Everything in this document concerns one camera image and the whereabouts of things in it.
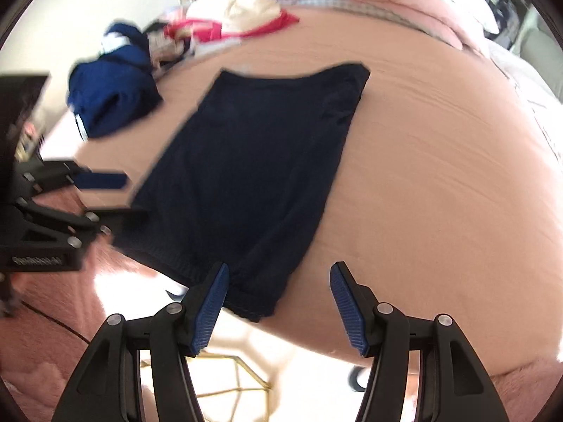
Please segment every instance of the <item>pile of clothes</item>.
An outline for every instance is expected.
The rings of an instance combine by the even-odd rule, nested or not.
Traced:
[[[99,57],[77,64],[69,77],[68,105],[82,138],[110,135],[150,114],[162,101],[157,78],[198,45],[266,35],[298,20],[274,0],[197,0],[144,32],[111,25]]]
[[[196,0],[164,32],[176,40],[193,36],[207,43],[267,35],[297,22],[275,0]]]
[[[128,24],[112,25],[99,58],[79,63],[69,77],[68,105],[83,139],[109,135],[161,101],[148,37]]]

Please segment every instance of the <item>black cloth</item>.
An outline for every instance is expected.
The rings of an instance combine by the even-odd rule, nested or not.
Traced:
[[[188,287],[225,262],[225,307],[272,315],[319,225],[368,78],[358,63],[301,78],[221,72],[134,198],[149,220],[126,225],[115,246]]]

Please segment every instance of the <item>pink bedsheet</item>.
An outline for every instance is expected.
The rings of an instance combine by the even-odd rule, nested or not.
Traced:
[[[323,220],[275,315],[259,326],[359,362],[328,287],[330,265],[344,260],[359,283],[404,313],[450,313],[496,375],[512,422],[531,421],[561,375],[556,357],[563,324],[563,185],[533,116],[502,73],[474,53],[383,20],[295,13],[301,22],[288,30],[180,67],[161,81],[158,111],[88,142],[80,163],[122,169],[132,185],[118,194],[84,194],[81,201],[127,204],[222,67],[291,76],[362,61],[372,75]],[[50,201],[70,200],[55,195]],[[95,274],[144,270],[100,241],[82,272],[33,276],[27,287],[35,289],[26,296],[83,334],[93,333],[103,320]],[[70,303],[57,304],[60,291]],[[46,343],[25,312],[0,322],[3,376],[41,363],[59,366],[64,343],[66,378],[83,350],[72,338],[63,341],[64,332]],[[519,367],[528,368],[513,371]]]

